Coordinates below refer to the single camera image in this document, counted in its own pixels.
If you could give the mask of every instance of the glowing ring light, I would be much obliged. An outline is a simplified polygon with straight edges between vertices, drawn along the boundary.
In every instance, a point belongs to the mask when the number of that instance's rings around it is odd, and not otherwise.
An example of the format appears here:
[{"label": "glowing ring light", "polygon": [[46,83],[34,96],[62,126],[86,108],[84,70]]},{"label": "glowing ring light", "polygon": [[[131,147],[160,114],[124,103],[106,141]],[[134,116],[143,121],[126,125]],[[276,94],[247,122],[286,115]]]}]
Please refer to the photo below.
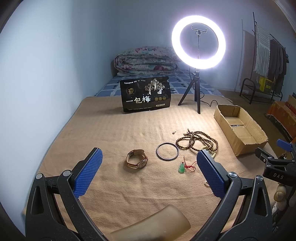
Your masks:
[{"label": "glowing ring light", "polygon": [[[209,26],[209,28],[211,28],[216,34],[218,39],[218,50],[213,57],[208,59],[196,59],[196,58],[190,57],[183,50],[180,43],[180,35],[183,28],[191,23],[203,23]],[[179,58],[184,63],[196,69],[208,69],[208,68],[214,67],[222,60],[225,53],[225,49],[226,49],[225,38],[221,29],[218,27],[218,25],[208,18],[205,18],[202,16],[196,16],[196,15],[185,17],[176,24],[172,32],[172,44]]]}]

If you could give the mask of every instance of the orange patterned fabric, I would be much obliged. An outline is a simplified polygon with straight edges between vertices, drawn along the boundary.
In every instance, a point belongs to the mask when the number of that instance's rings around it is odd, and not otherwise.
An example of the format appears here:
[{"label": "orange patterned fabric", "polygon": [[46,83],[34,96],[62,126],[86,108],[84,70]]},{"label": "orange patterned fabric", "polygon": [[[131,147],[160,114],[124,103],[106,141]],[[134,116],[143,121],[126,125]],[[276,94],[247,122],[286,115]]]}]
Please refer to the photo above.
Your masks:
[{"label": "orange patterned fabric", "polygon": [[275,101],[267,114],[273,115],[292,137],[292,142],[296,143],[296,114],[286,106],[286,103]]}]

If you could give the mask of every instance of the watch face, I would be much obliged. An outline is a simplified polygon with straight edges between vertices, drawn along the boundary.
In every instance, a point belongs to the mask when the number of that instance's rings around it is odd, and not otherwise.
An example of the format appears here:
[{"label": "watch face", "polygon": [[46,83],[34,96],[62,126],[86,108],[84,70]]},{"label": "watch face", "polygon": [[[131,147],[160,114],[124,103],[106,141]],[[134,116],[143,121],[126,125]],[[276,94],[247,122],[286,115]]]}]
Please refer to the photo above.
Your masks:
[{"label": "watch face", "polygon": [[143,168],[144,166],[146,166],[146,164],[147,164],[147,161],[142,161],[138,164],[138,167]]}]

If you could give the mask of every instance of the striped towel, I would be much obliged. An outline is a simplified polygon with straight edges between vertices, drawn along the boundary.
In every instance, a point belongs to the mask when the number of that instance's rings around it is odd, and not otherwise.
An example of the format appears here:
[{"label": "striped towel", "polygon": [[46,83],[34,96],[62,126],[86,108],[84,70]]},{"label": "striped towel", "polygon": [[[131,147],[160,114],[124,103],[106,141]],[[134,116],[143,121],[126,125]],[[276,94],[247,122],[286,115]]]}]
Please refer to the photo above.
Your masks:
[{"label": "striped towel", "polygon": [[267,77],[270,57],[270,34],[256,24],[257,55],[254,71]]}]

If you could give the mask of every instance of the blue patterned bed sheet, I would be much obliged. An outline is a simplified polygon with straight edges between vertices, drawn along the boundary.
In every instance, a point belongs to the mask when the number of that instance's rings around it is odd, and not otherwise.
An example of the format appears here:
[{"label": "blue patterned bed sheet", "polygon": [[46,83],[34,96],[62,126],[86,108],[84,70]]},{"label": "blue patterned bed sheet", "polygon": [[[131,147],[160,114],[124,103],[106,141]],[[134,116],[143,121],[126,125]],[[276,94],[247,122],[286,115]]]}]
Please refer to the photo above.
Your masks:
[{"label": "blue patterned bed sheet", "polygon": [[[186,70],[185,71],[181,70],[181,71],[178,71],[174,74],[168,74],[168,75],[115,76],[95,96],[96,97],[120,96],[121,92],[120,92],[119,82],[121,80],[129,80],[129,79],[137,79],[137,78],[150,78],[150,77],[162,77],[162,76],[169,77],[170,88],[171,88],[172,94],[184,94],[190,81],[191,81],[189,71],[186,71]],[[200,79],[200,91],[202,91],[204,94],[223,96],[218,90],[211,87],[208,83],[206,83],[202,79]],[[194,93],[194,89],[191,88],[189,91],[189,94],[193,94],[193,93]]]}]

